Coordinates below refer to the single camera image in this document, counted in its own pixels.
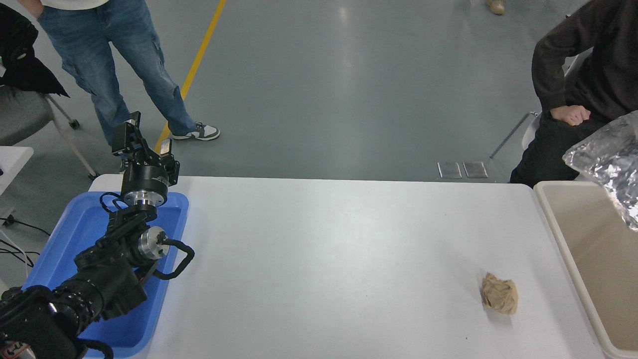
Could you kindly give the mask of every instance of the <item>white desk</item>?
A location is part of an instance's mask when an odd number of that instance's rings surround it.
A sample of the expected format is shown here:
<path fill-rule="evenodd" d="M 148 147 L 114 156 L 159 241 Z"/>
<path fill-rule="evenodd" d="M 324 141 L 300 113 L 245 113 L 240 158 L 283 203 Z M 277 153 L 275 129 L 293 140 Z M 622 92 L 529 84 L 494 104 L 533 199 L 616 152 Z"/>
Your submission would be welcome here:
<path fill-rule="evenodd" d="M 32 155 L 31 147 L 0 146 L 0 169 L 4 172 L 0 176 L 0 195 Z"/>
<path fill-rule="evenodd" d="M 603 358 L 525 186 L 182 176 L 170 190 L 190 200 L 196 256 L 148 358 Z M 483 308 L 487 271 L 516 282 L 515 315 Z"/>

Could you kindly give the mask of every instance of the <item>black jacket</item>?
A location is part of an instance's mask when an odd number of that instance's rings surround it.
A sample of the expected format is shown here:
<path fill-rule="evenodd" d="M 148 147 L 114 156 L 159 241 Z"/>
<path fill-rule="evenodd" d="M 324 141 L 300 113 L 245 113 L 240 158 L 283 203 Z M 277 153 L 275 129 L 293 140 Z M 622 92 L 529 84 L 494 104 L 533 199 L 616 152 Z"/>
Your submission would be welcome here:
<path fill-rule="evenodd" d="M 37 37 L 38 30 L 27 18 L 0 4 L 0 57 L 6 68 L 0 84 L 68 97 L 55 75 L 35 57 L 33 43 Z"/>
<path fill-rule="evenodd" d="M 566 89 L 565 58 L 592 47 Z M 531 74 L 545 111 L 583 105 L 611 121 L 638 110 L 638 1 L 586 3 L 537 43 Z"/>

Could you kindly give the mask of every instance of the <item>metal floor plate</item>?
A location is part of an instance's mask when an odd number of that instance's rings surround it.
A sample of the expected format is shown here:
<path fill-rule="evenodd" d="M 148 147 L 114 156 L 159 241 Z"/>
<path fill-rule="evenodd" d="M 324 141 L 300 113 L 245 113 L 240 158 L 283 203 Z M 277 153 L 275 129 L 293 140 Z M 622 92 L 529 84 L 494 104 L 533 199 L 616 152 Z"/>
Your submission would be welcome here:
<path fill-rule="evenodd" d="M 487 178 L 487 171 L 485 170 L 485 166 L 483 162 L 463 162 L 463 167 L 465 168 L 465 173 L 468 175 L 468 178 Z"/>
<path fill-rule="evenodd" d="M 457 162 L 437 162 L 441 178 L 462 178 L 461 168 Z"/>

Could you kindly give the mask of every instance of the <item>black pants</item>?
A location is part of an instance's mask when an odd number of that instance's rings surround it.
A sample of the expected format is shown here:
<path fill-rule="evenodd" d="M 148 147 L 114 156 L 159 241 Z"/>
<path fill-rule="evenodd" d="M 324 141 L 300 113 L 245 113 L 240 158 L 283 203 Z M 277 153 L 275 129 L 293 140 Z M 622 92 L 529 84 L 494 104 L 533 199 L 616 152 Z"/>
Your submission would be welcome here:
<path fill-rule="evenodd" d="M 581 142 L 609 122 L 591 114 L 590 119 L 578 126 L 556 121 L 548 112 L 540 117 L 540 126 L 534 140 L 523 152 L 523 159 L 512 171 L 510 183 L 534 187 L 540 181 L 571 181 L 578 172 L 563 161 L 563 155 L 574 144 Z"/>

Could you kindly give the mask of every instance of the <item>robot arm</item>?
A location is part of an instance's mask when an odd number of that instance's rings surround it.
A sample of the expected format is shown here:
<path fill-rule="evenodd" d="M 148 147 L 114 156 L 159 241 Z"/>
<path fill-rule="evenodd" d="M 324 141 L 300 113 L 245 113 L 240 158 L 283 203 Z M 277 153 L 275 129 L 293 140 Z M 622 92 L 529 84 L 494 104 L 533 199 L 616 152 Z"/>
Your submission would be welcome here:
<path fill-rule="evenodd" d="M 170 146 L 160 155 L 151 151 L 139 131 L 139 112 L 131 116 L 114 135 L 113 154 L 130 165 L 121 194 L 102 195 L 116 196 L 118 208 L 111 211 L 102 202 L 109 212 L 105 235 L 74 258 L 77 273 L 54 290 L 32 286 L 3 294 L 0 358 L 79 359 L 89 348 L 112 358 L 107 344 L 78 335 L 94 321 L 127 314 L 147 299 L 144 285 L 150 275 L 172 279 L 195 256 L 192 248 L 168 239 L 162 228 L 147 225 L 157 217 L 157 207 L 166 202 L 168 186 L 177 183 L 179 162 Z M 156 267 L 170 246 L 184 251 L 186 257 L 173 273 L 165 274 Z"/>

